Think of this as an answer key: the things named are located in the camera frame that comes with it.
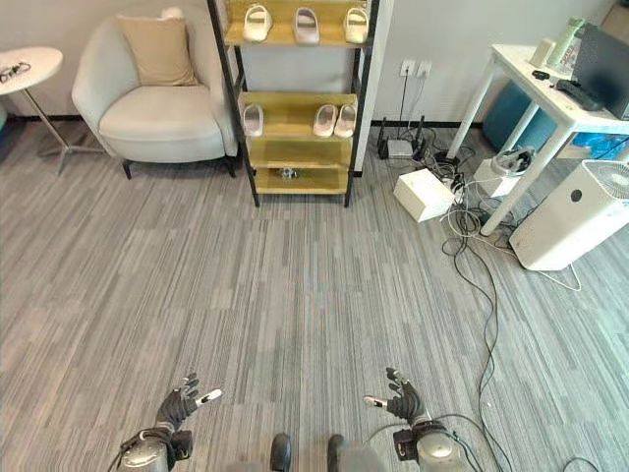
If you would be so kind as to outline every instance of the white device on floor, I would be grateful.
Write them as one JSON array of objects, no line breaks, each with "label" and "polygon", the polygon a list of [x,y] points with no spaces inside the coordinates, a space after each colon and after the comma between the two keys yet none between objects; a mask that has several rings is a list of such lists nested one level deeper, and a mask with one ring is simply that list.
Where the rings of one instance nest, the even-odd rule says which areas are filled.
[{"label": "white device on floor", "polygon": [[442,216],[454,202],[454,194],[428,169],[400,175],[393,195],[417,222]]},{"label": "white device on floor", "polygon": [[525,268],[562,270],[629,222],[629,165],[584,160],[509,239]]},{"label": "white device on floor", "polygon": [[492,198],[508,195],[531,165],[534,155],[533,147],[523,147],[485,159],[475,172],[474,180]]}]

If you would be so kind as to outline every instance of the armchair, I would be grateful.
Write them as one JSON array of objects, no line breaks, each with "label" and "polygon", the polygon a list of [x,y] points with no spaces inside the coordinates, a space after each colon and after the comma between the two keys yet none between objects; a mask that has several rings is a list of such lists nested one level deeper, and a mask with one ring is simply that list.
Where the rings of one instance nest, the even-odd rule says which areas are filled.
[{"label": "armchair", "polygon": [[93,33],[72,90],[77,109],[112,157],[130,163],[222,159],[232,177],[238,144],[234,136],[220,59],[208,12],[193,6],[155,2],[127,9],[126,16],[158,18],[177,5],[186,18],[188,46],[200,84],[141,86],[134,56],[116,18]]}]

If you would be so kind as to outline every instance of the power outlet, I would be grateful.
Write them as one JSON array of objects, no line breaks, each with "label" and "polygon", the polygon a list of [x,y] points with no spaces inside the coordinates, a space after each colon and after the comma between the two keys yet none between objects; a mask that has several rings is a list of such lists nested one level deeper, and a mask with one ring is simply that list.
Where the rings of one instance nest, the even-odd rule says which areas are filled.
[{"label": "power outlet", "polygon": [[415,61],[413,59],[404,59],[400,68],[400,77],[412,76],[415,72]]},{"label": "power outlet", "polygon": [[417,68],[417,77],[428,77],[430,75],[431,70],[432,70],[432,62],[422,61],[420,62],[419,67]]}]

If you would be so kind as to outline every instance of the white side table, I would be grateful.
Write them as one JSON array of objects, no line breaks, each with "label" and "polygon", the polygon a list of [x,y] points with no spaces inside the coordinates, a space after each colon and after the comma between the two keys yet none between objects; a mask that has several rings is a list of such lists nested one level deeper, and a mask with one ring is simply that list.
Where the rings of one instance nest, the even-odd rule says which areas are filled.
[{"label": "white side table", "polygon": [[[470,129],[472,120],[481,106],[481,102],[497,69],[502,70],[531,99],[531,104],[524,112],[524,115],[522,115],[501,151],[515,146],[539,108],[550,115],[557,124],[557,129],[540,149],[529,170],[527,170],[511,193],[505,197],[502,204],[498,206],[481,229],[481,233],[486,236],[493,232],[509,210],[524,196],[527,189],[542,173],[550,160],[570,141],[573,133],[629,135],[629,121],[619,120],[605,109],[601,111],[586,111],[565,93],[551,88],[550,81],[539,81],[533,77],[533,71],[537,68],[529,64],[529,59],[533,57],[534,52],[535,46],[495,44],[491,47],[491,57],[483,74],[483,80],[468,105],[459,131],[454,137],[447,154],[448,158],[452,158],[459,151],[459,147]],[[629,147],[623,151],[620,160],[627,158],[629,158]]]},{"label": "white side table", "polygon": [[99,147],[69,145],[52,123],[50,123],[46,114],[39,107],[29,92],[29,87],[35,86],[51,78],[59,71],[61,63],[63,62],[63,54],[61,51],[52,47],[26,47],[24,49],[14,49],[12,51],[0,52],[1,66],[11,66],[19,62],[26,62],[27,64],[30,64],[30,69],[12,77],[4,84],[0,84],[0,95],[13,93],[14,91],[21,91],[29,101],[30,105],[37,112],[41,121],[44,125],[46,125],[52,136],[55,140],[57,140],[61,148],[56,148],[43,154],[48,155],[52,153],[59,153],[60,159],[57,167],[57,175],[61,173],[66,155],[68,154],[74,152],[104,152],[104,150]]}]

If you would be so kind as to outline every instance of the shelf board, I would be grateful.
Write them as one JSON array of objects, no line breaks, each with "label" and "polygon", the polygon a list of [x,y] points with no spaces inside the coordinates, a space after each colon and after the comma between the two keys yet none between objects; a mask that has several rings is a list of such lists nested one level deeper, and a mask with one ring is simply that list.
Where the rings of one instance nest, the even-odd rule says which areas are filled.
[{"label": "shelf board", "polygon": [[[268,32],[268,37],[264,42],[248,42],[243,38],[243,29],[245,23],[245,14],[247,9],[253,3],[260,3],[266,7],[273,19],[273,26]],[[347,11],[352,7],[367,7],[364,1],[310,1],[310,2],[291,2],[291,1],[259,1],[254,0],[231,0],[227,4],[228,16],[230,19],[229,27],[225,33],[225,42],[233,45],[251,45],[251,46],[301,46],[295,42],[293,34],[293,19],[295,11],[299,7],[308,7],[313,9],[316,14],[319,25],[320,46],[335,46],[357,48],[362,44],[352,44],[345,41],[345,31],[343,30],[343,21]]]},{"label": "shelf board", "polygon": [[347,169],[296,169],[297,179],[282,179],[276,169],[258,169],[259,194],[341,195],[347,190]]},{"label": "shelf board", "polygon": [[249,151],[256,169],[345,169],[350,165],[352,144],[345,142],[253,141]]},{"label": "shelf board", "polygon": [[256,103],[264,112],[264,132],[252,141],[350,142],[352,138],[321,138],[313,133],[316,111],[325,103],[355,103],[353,93],[246,92],[245,104]]}]

